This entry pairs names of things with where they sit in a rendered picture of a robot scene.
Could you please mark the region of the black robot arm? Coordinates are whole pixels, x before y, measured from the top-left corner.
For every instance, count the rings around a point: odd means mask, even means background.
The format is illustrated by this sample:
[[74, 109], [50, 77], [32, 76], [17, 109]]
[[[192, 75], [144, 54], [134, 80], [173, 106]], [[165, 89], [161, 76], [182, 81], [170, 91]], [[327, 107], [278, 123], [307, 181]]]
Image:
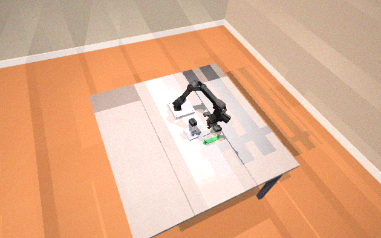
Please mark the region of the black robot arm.
[[180, 97], [172, 102], [174, 111], [182, 111], [181, 105], [186, 102], [186, 97], [192, 91], [201, 91], [212, 102], [214, 108], [213, 116], [216, 118], [220, 117], [217, 122], [224, 121], [226, 124], [229, 122], [231, 116], [225, 113], [227, 111], [225, 102], [216, 98], [216, 96], [209, 90], [206, 84], [196, 80], [193, 80], [191, 83], [189, 83], [187, 90], [185, 90], [185, 92]]

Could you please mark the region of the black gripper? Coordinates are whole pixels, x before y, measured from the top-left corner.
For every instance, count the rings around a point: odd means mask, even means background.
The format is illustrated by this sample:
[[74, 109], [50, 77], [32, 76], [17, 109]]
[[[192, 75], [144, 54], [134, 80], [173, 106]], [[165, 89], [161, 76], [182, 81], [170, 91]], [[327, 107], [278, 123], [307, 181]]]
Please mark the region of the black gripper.
[[210, 129], [211, 127], [213, 127], [213, 130], [215, 132], [219, 132], [222, 130], [221, 126], [220, 125], [217, 125], [217, 120], [220, 118], [216, 118], [213, 116], [213, 114], [211, 114], [209, 111], [208, 112], [204, 112], [203, 113], [203, 116], [206, 117], [208, 116], [208, 119], [206, 120], [207, 121], [207, 126], [208, 129]]

